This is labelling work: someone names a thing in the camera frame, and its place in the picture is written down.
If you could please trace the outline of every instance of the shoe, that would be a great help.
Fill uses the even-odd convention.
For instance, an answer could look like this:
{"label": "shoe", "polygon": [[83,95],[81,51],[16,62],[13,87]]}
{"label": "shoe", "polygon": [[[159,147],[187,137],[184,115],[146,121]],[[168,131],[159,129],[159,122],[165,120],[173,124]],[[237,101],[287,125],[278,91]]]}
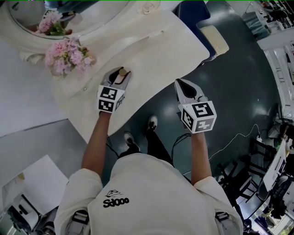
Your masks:
{"label": "shoe", "polygon": [[128,132],[128,131],[124,132],[124,140],[125,140],[125,142],[126,142],[126,144],[128,146],[136,145],[139,148],[139,151],[140,151],[140,147],[138,146],[138,144],[136,144],[136,142],[134,140],[134,137],[132,136],[132,134],[130,132]]}
{"label": "shoe", "polygon": [[151,130],[155,131],[155,129],[157,128],[157,123],[158,123],[157,116],[152,115],[148,120],[147,130],[151,129]]}

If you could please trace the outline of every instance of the oval mirror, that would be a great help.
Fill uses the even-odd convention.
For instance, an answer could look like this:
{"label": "oval mirror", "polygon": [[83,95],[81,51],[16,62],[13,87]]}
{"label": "oval mirror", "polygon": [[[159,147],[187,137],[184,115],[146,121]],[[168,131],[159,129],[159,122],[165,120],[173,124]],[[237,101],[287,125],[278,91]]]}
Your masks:
{"label": "oval mirror", "polygon": [[9,1],[13,19],[43,38],[88,34],[118,15],[129,1]]}

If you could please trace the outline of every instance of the blue fabric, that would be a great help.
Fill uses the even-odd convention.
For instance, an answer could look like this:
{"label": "blue fabric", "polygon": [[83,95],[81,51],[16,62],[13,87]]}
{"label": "blue fabric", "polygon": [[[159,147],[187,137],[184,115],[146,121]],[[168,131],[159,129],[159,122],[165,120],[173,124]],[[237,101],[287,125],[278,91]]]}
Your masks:
{"label": "blue fabric", "polygon": [[203,1],[181,2],[177,7],[176,15],[206,47],[209,51],[209,59],[207,60],[211,60],[216,55],[216,52],[204,34],[197,27],[197,23],[210,18],[210,12],[207,9],[206,4]]}

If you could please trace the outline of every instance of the white t-shirt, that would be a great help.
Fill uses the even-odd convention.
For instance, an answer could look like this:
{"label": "white t-shirt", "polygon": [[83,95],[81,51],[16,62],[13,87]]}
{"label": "white t-shirt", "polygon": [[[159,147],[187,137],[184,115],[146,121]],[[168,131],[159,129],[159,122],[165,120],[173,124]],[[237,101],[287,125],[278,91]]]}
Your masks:
{"label": "white t-shirt", "polygon": [[87,210],[92,235],[216,235],[216,212],[243,224],[221,186],[207,177],[194,186],[167,162],[136,153],[119,159],[103,187],[98,174],[81,169],[70,177],[54,221],[63,235],[72,215]]}

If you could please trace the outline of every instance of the white cable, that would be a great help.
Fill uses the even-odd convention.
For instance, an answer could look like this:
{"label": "white cable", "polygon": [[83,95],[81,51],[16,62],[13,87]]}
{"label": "white cable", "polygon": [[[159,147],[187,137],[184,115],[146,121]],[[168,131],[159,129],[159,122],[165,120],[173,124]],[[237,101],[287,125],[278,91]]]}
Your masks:
{"label": "white cable", "polygon": [[251,132],[253,131],[253,128],[254,128],[254,126],[257,126],[257,130],[258,130],[258,134],[260,135],[260,132],[259,132],[259,128],[258,128],[258,125],[257,124],[254,124],[253,125],[253,127],[252,127],[252,129],[251,129],[251,131],[249,132],[249,134],[248,135],[243,135],[243,134],[241,134],[241,133],[238,133],[238,134],[236,134],[235,135],[235,137],[224,147],[224,148],[222,148],[221,150],[218,150],[217,152],[215,152],[213,155],[211,155],[210,156],[210,158],[208,159],[208,160],[210,160],[215,154],[217,154],[217,153],[219,153],[220,151],[223,151],[225,148],[227,148],[228,146],[229,146],[229,144],[230,143],[232,143],[232,141],[240,134],[241,136],[243,136],[243,137],[247,137],[247,136],[249,136],[250,134],[251,134]]}

